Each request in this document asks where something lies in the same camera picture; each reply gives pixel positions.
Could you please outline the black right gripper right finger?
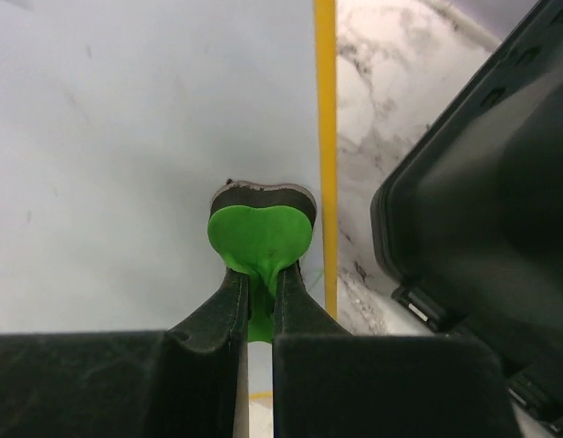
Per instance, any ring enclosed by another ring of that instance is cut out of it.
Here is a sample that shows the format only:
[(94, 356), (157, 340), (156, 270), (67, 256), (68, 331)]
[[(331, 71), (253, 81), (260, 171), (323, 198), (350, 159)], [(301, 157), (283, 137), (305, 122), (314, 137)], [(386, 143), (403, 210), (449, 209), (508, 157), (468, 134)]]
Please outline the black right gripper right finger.
[(276, 281), (277, 437), (517, 437), (495, 354), (459, 337), (355, 336), (306, 291)]

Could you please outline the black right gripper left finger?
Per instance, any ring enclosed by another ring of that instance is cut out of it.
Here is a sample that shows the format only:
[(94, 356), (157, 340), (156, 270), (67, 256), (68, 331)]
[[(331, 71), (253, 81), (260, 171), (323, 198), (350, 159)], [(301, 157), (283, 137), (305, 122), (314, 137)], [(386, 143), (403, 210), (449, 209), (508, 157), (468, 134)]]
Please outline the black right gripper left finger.
[(0, 437), (246, 437), (249, 282), (168, 330), (0, 335)]

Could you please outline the green whiteboard eraser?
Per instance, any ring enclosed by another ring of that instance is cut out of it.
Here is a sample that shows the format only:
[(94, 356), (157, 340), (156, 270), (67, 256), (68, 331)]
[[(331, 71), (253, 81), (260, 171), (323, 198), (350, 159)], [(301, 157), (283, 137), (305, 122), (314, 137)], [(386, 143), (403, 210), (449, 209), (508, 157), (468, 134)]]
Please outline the green whiteboard eraser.
[(210, 205), (207, 235), (227, 268), (248, 276), (248, 340), (274, 337), (277, 278), (310, 248), (317, 204), (306, 188), (229, 180)]

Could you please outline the yellow framed whiteboard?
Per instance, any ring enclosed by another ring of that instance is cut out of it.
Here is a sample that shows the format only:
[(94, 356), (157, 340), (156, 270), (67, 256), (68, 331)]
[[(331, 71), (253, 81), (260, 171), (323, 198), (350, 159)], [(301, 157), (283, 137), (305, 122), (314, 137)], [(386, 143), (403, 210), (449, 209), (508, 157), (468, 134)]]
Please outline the yellow framed whiteboard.
[(0, 1), (0, 337), (166, 330), (219, 287), (210, 202), (326, 211), (332, 1)]

